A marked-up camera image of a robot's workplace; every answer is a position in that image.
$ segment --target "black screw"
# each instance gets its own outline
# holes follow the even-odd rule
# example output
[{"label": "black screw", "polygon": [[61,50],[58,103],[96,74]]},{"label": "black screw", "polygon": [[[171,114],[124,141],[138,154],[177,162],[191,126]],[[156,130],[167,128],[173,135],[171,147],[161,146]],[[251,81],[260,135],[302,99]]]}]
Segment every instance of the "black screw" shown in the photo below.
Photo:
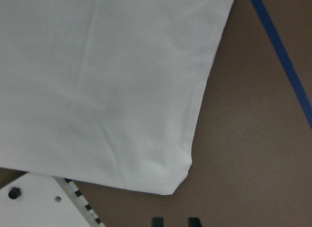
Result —
[{"label": "black screw", "polygon": [[21,195],[21,189],[18,187],[13,187],[8,195],[10,199],[17,199]]}]

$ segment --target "blue line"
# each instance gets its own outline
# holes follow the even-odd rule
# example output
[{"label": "blue line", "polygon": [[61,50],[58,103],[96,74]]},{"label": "blue line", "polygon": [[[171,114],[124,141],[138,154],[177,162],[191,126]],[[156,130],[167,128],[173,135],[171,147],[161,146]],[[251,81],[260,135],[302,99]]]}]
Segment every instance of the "blue line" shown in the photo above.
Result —
[{"label": "blue line", "polygon": [[312,106],[262,0],[251,0],[312,128]]}]

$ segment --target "white fabric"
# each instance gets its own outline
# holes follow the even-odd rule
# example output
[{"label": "white fabric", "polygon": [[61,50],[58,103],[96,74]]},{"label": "white fabric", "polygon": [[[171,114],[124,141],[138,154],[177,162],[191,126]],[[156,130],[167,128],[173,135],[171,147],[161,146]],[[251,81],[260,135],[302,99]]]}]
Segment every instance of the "white fabric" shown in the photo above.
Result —
[{"label": "white fabric", "polygon": [[0,0],[0,166],[171,194],[233,0]]}]

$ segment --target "brown surface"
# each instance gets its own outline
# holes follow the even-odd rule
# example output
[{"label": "brown surface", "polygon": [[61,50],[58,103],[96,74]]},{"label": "brown surface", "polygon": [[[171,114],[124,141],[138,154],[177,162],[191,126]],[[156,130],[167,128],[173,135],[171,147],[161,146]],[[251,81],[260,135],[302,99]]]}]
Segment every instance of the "brown surface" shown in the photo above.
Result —
[{"label": "brown surface", "polygon": [[[312,0],[264,0],[312,99]],[[250,0],[235,0],[189,176],[172,196],[77,182],[107,227],[311,227],[312,130]],[[0,186],[19,174],[0,170]]]}]

